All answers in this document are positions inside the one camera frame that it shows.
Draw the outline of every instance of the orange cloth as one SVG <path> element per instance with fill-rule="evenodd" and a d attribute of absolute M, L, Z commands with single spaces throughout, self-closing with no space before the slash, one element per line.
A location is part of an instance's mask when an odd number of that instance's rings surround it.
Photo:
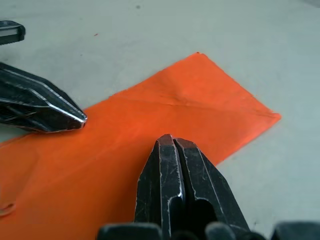
<path fill-rule="evenodd" d="M 218 164 L 280 115 L 195 53 L 86 110 L 84 129 L 0 145 L 2 240 L 93 240 L 132 221 L 137 181 L 157 138 L 195 142 Z"/>

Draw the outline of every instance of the gray table surface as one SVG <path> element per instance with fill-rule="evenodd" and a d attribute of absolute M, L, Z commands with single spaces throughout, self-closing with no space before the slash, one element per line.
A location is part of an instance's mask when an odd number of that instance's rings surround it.
<path fill-rule="evenodd" d="M 282 120 L 218 168 L 249 226 L 320 219 L 320 2 L 5 0 L 25 41 L 0 61 L 47 78 L 82 108 L 194 52 L 207 54 Z M 1 126 L 0 142 L 23 131 Z"/>

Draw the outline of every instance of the orange napkin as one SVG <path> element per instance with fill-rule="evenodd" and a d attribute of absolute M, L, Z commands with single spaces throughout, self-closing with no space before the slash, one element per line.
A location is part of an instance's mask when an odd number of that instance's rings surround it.
<path fill-rule="evenodd" d="M 139 175 L 163 134 L 195 142 L 216 165 L 280 119 L 200 53 L 86 113 L 82 130 L 0 145 L 0 204 L 16 204 L 0 239 L 94 240 L 100 226 L 133 220 Z"/>

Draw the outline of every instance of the orange fabric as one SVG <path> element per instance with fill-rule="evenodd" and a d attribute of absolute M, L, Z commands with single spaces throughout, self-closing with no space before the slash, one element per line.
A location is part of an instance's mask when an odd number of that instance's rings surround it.
<path fill-rule="evenodd" d="M 16 202 L 0 239 L 93 240 L 101 225 L 133 220 L 139 175 L 163 134 L 195 142 L 216 165 L 280 119 L 200 53 L 86 113 L 82 130 L 0 146 L 0 203 Z"/>

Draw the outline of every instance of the white surface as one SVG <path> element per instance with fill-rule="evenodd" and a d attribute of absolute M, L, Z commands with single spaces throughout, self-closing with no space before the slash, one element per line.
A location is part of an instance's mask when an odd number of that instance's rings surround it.
<path fill-rule="evenodd" d="M 219 165 L 249 225 L 320 220 L 320 8 L 316 0 L 5 0 L 26 27 L 0 61 L 47 78 L 82 108 L 194 52 L 282 114 Z M 0 127 L 0 142 L 22 131 Z"/>

